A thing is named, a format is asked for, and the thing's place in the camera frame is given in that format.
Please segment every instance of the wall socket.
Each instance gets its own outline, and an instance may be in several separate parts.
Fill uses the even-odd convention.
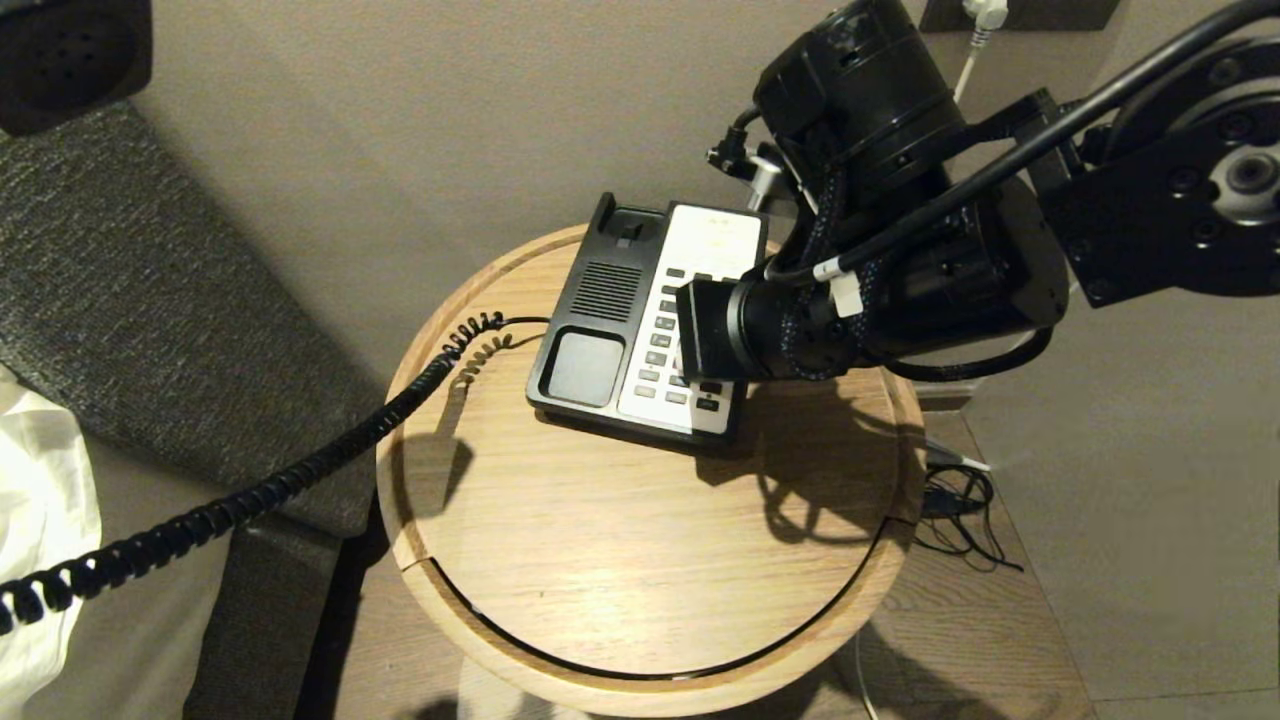
[[[1009,0],[1009,19],[1002,29],[1096,31],[1107,27],[1120,0]],[[929,0],[920,18],[920,32],[972,32],[973,18],[961,0]]]

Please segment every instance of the white cable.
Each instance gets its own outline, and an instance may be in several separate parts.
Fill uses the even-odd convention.
[[[969,86],[969,76],[973,74],[974,65],[978,64],[978,54],[991,41],[991,33],[1005,26],[1009,18],[1009,0],[964,0],[964,9],[973,18],[973,36],[969,38],[969,58],[960,70],[960,79],[956,81],[955,101],[964,96],[965,87]]]
[[[876,706],[872,705],[872,698],[867,694],[867,680],[863,678],[863,653],[858,646],[858,641],[861,637],[861,630],[858,630],[858,634],[854,635],[854,673],[858,674],[858,691],[863,696],[863,707],[867,708],[867,714],[872,716],[872,720],[879,720],[879,715],[876,714]]]
[[[978,51],[970,50],[969,59],[964,61],[964,69],[960,70],[960,79],[956,81],[956,102],[964,96],[964,88],[969,85],[969,76],[973,74],[973,67],[978,64]]]

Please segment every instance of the wooden tabletop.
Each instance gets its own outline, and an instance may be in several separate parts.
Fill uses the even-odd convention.
[[[582,227],[490,264],[426,323],[392,393],[480,311],[550,315]],[[918,519],[910,383],[856,370],[750,389],[723,456],[547,421],[539,325],[480,338],[379,446],[397,562],[431,619],[524,689],[627,716],[705,712],[804,674],[869,618]]]

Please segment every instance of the coiled phone cord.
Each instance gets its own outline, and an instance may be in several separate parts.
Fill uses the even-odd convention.
[[[108,587],[118,588],[131,579],[146,575],[152,568],[164,568],[192,547],[200,547],[279,509],[364,455],[398,428],[440,387],[477,336],[520,323],[547,322],[547,318],[504,318],[502,313],[494,313],[493,316],[481,313],[479,318],[467,318],[457,332],[449,334],[449,343],[443,346],[408,387],[358,425],[307,457],[271,473],[251,487],[170,518],[150,530],[24,578],[0,583],[0,635],[13,632],[14,618],[18,623],[29,624],[44,618],[46,607],[61,612],[77,597],[90,600]]]

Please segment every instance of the black wire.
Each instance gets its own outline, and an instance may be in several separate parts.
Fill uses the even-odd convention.
[[[751,124],[756,118],[760,117],[760,109],[751,105],[746,110],[742,110],[737,118],[733,120],[735,129],[746,129],[746,126]]]
[[[972,380],[974,378],[984,378],[987,375],[1006,373],[1014,368],[1021,368],[1023,365],[1039,357],[1052,340],[1053,328],[1042,328],[1036,331],[1030,340],[1009,352],[988,357],[986,360],[961,363],[959,365],[913,365],[910,363],[890,360],[884,363],[884,366],[897,375],[922,383],[954,383],[959,380]]]
[[[479,319],[467,318],[456,332],[449,333],[449,343],[408,387],[358,425],[302,460],[242,491],[170,518],[150,530],[24,578],[0,583],[0,635],[14,629],[14,618],[22,624],[29,624],[44,618],[46,607],[61,612],[77,597],[97,597],[108,587],[118,588],[131,579],[141,578],[152,568],[163,568],[170,560],[182,557],[192,547],[200,547],[276,510],[371,450],[399,427],[444,382],[476,336],[520,323],[548,322],[548,318],[535,316],[508,319],[502,313],[494,313],[493,318],[488,313],[481,313]],[[38,594],[36,584],[41,587]],[[13,602],[12,610],[4,603],[5,596]]]
[[[1019,143],[965,181],[904,215],[865,242],[842,252],[838,256],[840,269],[850,272],[890,249],[909,249],[924,242],[929,236],[920,234],[920,231],[959,210],[987,188],[1018,174],[1023,168],[1066,142],[1071,136],[1097,122],[1151,82],[1160,79],[1213,42],[1271,15],[1280,15],[1280,0],[1243,0],[1196,23],[1114,77],[1088,97],[1075,101],[1075,106],[1070,111],[1059,115],[1027,142]],[[774,269],[769,273],[768,279],[785,284],[808,284],[814,282],[813,266],[794,270]]]
[[[959,473],[968,478],[964,491],[956,491],[954,486],[943,480],[940,477],[943,473]],[[920,538],[915,538],[915,544],[954,557],[964,557],[974,553],[986,559],[993,566],[1011,568],[1019,573],[1025,571],[1021,565],[1009,560],[1004,546],[1000,544],[996,533],[991,529],[991,503],[996,500],[996,487],[991,482],[991,475],[968,465],[933,465],[929,468],[924,483],[925,512],[922,520],[933,530],[933,537],[946,543],[947,547],[931,544]],[[979,493],[977,497],[974,496],[974,491]],[[945,509],[937,511],[936,515],[931,514],[931,501],[934,506],[943,506]],[[961,520],[964,515],[970,515],[979,510],[982,511],[983,534],[991,542],[989,550],[974,538],[973,533]],[[933,524],[934,519],[948,520],[960,534],[964,544],[956,543],[943,536],[937,529],[937,525]]]

